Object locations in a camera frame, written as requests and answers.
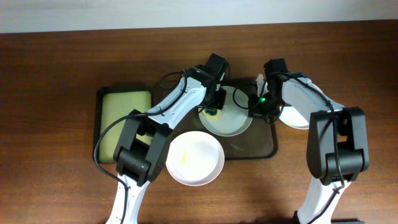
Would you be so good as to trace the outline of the green yellow scrub sponge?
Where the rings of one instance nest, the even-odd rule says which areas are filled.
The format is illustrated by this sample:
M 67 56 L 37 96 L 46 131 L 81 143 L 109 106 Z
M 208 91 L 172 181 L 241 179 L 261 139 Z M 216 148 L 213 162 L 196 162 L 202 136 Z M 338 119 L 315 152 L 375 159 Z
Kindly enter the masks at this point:
M 221 110 L 218 109 L 211 109 L 211 108 L 205 108 L 201 114 L 209 120 L 216 120 L 219 119 L 221 116 Z

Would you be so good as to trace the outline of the pale blue plate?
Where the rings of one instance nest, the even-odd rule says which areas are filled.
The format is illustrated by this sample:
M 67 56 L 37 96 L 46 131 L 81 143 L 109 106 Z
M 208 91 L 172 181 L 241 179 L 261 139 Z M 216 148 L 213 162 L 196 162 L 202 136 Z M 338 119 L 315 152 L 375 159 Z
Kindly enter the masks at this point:
M 251 124 L 252 118 L 248 116 L 248 110 L 238 107 L 233 101 L 235 87 L 222 86 L 226 91 L 226 99 L 223 109 L 214 116 L 210 116 L 205 110 L 199 114 L 199 119 L 209 132 L 223 136 L 236 136 L 244 132 Z

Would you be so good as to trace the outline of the pale pink plate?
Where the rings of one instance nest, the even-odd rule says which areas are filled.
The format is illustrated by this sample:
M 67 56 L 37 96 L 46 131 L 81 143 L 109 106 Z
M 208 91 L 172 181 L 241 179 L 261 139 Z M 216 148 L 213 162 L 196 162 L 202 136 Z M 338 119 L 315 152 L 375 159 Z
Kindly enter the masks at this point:
M 179 183 L 198 187 L 215 180 L 225 158 L 221 143 L 202 131 L 189 131 L 172 140 L 166 167 Z

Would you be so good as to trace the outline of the pale green plate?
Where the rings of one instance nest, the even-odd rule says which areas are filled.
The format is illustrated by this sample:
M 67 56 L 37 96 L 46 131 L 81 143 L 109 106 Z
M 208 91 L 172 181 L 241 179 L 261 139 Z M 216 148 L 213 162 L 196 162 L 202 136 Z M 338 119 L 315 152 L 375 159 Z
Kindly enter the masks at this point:
M 282 85 L 284 106 L 280 119 L 296 129 L 308 129 L 312 112 L 328 110 L 322 98 L 302 84 L 291 81 Z

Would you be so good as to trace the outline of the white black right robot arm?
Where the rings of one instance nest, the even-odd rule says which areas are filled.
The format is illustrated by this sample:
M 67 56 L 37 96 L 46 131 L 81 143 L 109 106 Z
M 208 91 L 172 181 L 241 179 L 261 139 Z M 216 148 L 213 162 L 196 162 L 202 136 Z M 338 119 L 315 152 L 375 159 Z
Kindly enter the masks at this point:
M 290 72 L 283 58 L 264 64 L 260 92 L 249 99 L 249 116 L 268 124 L 292 107 L 308 123 L 306 160 L 312 175 L 293 223 L 331 223 L 343 192 L 369 167 L 364 111 L 324 94 L 303 72 Z

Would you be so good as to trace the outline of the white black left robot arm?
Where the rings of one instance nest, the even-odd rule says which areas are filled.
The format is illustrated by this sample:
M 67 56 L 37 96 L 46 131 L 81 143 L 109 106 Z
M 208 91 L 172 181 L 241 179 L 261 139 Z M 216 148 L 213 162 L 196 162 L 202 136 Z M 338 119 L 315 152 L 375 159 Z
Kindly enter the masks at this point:
M 120 122 L 124 123 L 113 152 L 118 189 L 108 223 L 137 223 L 137 216 L 148 185 L 162 172 L 169 153 L 169 136 L 195 107 L 222 109 L 226 92 L 220 87 L 227 60 L 211 54 L 204 65 L 179 72 L 180 81 L 160 103 L 141 113 L 132 110 L 112 122 L 99 136 Z

